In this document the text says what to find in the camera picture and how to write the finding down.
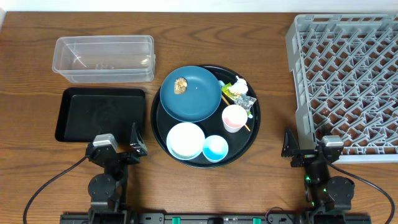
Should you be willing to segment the white light-blue bowl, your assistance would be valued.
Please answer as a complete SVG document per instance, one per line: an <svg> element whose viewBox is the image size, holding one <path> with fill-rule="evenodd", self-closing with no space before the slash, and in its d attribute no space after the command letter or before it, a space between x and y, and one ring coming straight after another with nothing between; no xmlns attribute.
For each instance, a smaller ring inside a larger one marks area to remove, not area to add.
<svg viewBox="0 0 398 224"><path fill-rule="evenodd" d="M193 123L178 123L168 132L166 145L169 153L183 161L198 157L203 151L205 134Z"/></svg>

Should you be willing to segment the brown food scrap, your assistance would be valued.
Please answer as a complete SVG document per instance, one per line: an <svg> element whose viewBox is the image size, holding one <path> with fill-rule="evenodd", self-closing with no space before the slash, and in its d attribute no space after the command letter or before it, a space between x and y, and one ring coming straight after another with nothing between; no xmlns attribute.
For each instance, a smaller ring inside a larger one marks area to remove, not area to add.
<svg viewBox="0 0 398 224"><path fill-rule="evenodd" d="M177 78L174 83L174 93L176 95L184 94L187 90L188 82L184 77Z"/></svg>

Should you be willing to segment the dark blue plate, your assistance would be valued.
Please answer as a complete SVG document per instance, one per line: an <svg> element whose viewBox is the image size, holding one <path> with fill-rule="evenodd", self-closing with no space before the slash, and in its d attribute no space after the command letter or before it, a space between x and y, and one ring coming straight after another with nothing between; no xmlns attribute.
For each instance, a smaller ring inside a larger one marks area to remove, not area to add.
<svg viewBox="0 0 398 224"><path fill-rule="evenodd" d="M184 78L187 88L184 93L174 93L175 81ZM207 69L185 66L172 71L160 88L160 102L174 119L183 122L199 122L209 118L221 102L221 87L218 79Z"/></svg>

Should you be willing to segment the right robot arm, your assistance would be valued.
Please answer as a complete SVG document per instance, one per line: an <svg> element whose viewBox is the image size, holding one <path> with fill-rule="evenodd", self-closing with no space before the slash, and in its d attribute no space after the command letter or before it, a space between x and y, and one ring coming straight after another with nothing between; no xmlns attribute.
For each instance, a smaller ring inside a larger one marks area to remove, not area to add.
<svg viewBox="0 0 398 224"><path fill-rule="evenodd" d="M338 135L323 136L313 149L300 149L290 128L285 129L281 156L291 158L292 167L305 171L305 199L313 208L293 217L293 223L346 223L345 211L351 209L354 182L334 176L328 166L339 159L343 141Z"/></svg>

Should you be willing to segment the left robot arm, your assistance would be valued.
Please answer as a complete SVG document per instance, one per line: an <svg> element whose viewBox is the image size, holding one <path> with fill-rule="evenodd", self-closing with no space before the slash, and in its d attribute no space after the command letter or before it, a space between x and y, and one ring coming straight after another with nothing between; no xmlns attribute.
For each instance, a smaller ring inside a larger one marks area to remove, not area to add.
<svg viewBox="0 0 398 224"><path fill-rule="evenodd" d="M104 169L88 185L91 197L89 224L139 222L137 214L126 205L128 166L140 163L140 157L147 155L147 147L136 123L132 125L129 145L131 151L118 152L118 143L112 134L97 135L87 145L85 155L88 160Z"/></svg>

